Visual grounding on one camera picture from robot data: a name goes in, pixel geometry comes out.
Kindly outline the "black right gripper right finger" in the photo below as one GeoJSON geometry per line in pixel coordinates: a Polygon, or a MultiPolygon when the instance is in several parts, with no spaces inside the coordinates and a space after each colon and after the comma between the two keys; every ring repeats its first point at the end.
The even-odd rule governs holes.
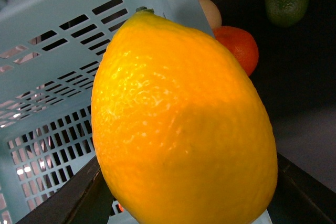
{"type": "Polygon", "coordinates": [[[273,223],[335,223],[335,192],[278,154],[278,182],[268,212],[273,223]]]}

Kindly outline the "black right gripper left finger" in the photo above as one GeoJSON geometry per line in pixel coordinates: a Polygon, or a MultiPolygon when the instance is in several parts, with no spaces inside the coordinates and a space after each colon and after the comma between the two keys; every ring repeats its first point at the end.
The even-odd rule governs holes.
{"type": "Polygon", "coordinates": [[[18,223],[107,223],[113,196],[93,157],[54,195],[18,223]]]}

